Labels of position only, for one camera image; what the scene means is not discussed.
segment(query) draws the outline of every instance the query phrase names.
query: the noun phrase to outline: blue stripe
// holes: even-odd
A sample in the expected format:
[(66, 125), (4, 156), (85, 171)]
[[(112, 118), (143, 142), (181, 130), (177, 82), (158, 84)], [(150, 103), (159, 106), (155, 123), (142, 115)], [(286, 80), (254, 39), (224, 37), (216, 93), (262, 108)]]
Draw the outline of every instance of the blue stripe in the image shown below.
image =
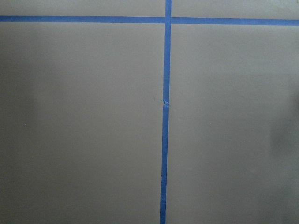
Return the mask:
[(163, 105), (163, 121), (162, 121), (162, 167), (161, 167), (160, 224), (166, 223), (170, 52), (171, 52), (171, 0), (166, 0), (166, 4), (165, 4), (165, 35), (164, 35), (164, 78), (163, 78), (163, 103), (164, 103), (164, 105)]
[(2, 15), (0, 22), (164, 23), (164, 17)]
[(299, 20), (172, 17), (173, 24), (299, 26)]

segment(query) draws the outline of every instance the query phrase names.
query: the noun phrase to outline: gray surface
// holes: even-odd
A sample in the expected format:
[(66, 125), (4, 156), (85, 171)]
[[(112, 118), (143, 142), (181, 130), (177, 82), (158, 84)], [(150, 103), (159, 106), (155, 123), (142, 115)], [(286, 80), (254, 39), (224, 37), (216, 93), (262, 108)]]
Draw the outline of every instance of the gray surface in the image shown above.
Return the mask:
[(172, 0), (175, 17), (299, 19), (297, 0)]
[(0, 15), (164, 16), (165, 0), (0, 0)]
[(0, 223), (158, 223), (164, 26), (0, 30)]
[(172, 26), (167, 224), (298, 222), (298, 36)]

